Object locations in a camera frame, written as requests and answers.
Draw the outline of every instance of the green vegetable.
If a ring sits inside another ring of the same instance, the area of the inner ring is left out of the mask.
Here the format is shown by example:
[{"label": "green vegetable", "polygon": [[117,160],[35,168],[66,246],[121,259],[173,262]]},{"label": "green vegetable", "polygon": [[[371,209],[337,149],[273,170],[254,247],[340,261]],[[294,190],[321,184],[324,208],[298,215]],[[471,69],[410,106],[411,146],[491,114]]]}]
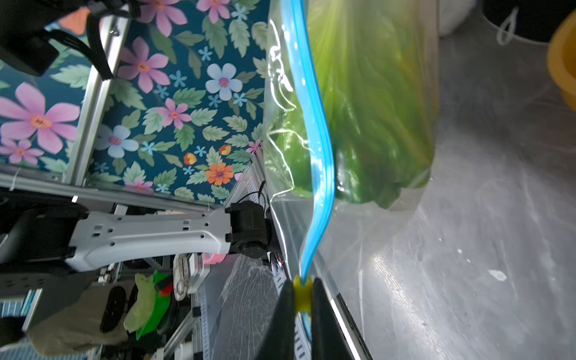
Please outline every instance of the green vegetable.
[{"label": "green vegetable", "polygon": [[[415,25],[419,14],[404,2],[395,2],[398,9],[383,3],[310,1],[308,31],[332,138],[336,197],[387,209],[401,189],[428,181],[437,94],[426,73],[424,31]],[[293,186],[307,194],[306,129],[292,94],[298,110],[279,113],[272,124],[272,130],[288,130],[270,132],[283,154],[273,162],[287,166]]]}]

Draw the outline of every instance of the grey floor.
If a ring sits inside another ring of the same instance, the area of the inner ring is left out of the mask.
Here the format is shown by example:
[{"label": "grey floor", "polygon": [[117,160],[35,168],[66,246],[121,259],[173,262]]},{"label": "grey floor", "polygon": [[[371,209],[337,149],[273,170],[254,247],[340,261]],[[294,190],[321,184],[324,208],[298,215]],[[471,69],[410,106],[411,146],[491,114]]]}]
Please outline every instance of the grey floor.
[{"label": "grey floor", "polygon": [[576,113],[495,35],[441,40],[433,181],[343,291],[374,359],[576,358]]}]

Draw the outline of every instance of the clear plastic sheet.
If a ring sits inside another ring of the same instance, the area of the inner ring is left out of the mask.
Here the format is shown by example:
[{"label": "clear plastic sheet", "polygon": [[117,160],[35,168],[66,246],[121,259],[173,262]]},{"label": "clear plastic sheet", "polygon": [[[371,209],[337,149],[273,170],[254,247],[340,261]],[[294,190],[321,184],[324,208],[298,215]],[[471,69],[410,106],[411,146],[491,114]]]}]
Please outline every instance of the clear plastic sheet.
[{"label": "clear plastic sheet", "polygon": [[211,360],[252,360],[276,305],[272,272],[260,259],[239,256],[222,289],[224,299]]},{"label": "clear plastic sheet", "polygon": [[[291,276],[314,210],[308,136],[282,22],[272,0],[264,125],[270,203]],[[336,199],[311,275],[357,278],[414,213],[430,176],[438,111],[435,2],[310,0],[307,24],[334,152]]]}]

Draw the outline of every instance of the light blue flower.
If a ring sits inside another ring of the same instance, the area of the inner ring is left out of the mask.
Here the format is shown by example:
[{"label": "light blue flower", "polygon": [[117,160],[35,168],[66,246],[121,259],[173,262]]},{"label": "light blue flower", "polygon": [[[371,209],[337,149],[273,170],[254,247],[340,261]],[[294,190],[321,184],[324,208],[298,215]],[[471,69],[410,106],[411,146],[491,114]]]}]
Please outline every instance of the light blue flower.
[{"label": "light blue flower", "polygon": [[154,148],[154,142],[148,143],[148,141],[144,141],[142,143],[144,145],[144,147],[142,147],[140,149],[140,151],[142,151],[143,153],[148,153],[148,155],[152,155],[152,152],[154,151],[158,151],[158,149]]},{"label": "light blue flower", "polygon": [[238,104],[240,107],[242,107],[242,105],[244,105],[244,103],[248,102],[248,99],[245,99],[244,95],[246,95],[246,93],[241,93],[240,95],[238,95],[238,93],[234,93],[234,98],[236,99],[236,100],[234,100],[234,103]]},{"label": "light blue flower", "polygon": [[163,185],[163,184],[159,184],[156,186],[156,191],[157,192],[163,192],[163,193],[170,193],[170,190],[168,190],[168,186],[167,185]]},{"label": "light blue flower", "polygon": [[199,157],[204,156],[205,154],[207,154],[208,152],[205,150],[205,146],[197,146],[196,147],[196,151],[194,152],[196,155],[198,155]]},{"label": "light blue flower", "polygon": [[237,17],[238,20],[246,21],[248,19],[246,16],[246,6],[240,6],[239,3],[236,3],[234,7],[236,8],[236,11],[232,12],[232,17]]},{"label": "light blue flower", "polygon": [[177,88],[178,86],[185,87],[186,84],[184,83],[184,80],[186,80],[188,77],[182,76],[182,71],[178,70],[176,74],[171,74],[169,78],[174,80],[174,87]]},{"label": "light blue flower", "polygon": [[212,55],[212,52],[208,51],[208,46],[204,46],[204,49],[198,50],[198,53],[202,55],[202,61],[211,60],[210,55]]},{"label": "light blue flower", "polygon": [[156,90],[154,90],[154,94],[158,94],[160,96],[160,98],[165,98],[167,96],[169,96],[170,94],[166,91],[167,90],[167,86],[162,86],[162,85],[156,85]]},{"label": "light blue flower", "polygon": [[46,31],[58,30],[58,29],[60,29],[60,26],[58,25],[57,22],[53,22],[52,24],[48,24],[44,27],[44,30]]},{"label": "light blue flower", "polygon": [[208,106],[214,106],[216,109],[218,108],[218,104],[222,102],[222,100],[218,98],[218,94],[214,96],[208,95],[208,99],[211,100]]},{"label": "light blue flower", "polygon": [[105,172],[108,169],[109,167],[106,166],[105,162],[103,162],[102,164],[97,161],[94,162],[94,171]]}]

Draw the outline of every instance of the white rope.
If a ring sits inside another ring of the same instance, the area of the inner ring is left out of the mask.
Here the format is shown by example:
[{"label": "white rope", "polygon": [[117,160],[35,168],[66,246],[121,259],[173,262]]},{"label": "white rope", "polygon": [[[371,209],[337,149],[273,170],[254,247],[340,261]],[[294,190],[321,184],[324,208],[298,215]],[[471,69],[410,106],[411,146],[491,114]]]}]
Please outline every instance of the white rope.
[{"label": "white rope", "polygon": [[10,186],[10,191],[14,191],[14,189],[16,188],[16,177],[18,176],[19,172],[20,172],[20,168],[18,168],[18,170],[16,170],[16,173],[14,174],[14,177],[12,178],[12,186]]},{"label": "white rope", "polygon": [[498,28],[498,33],[496,34],[496,41],[498,44],[504,46],[512,41],[514,38],[514,32],[516,31],[516,18],[518,17],[518,6],[512,9],[510,15],[500,24]]}]

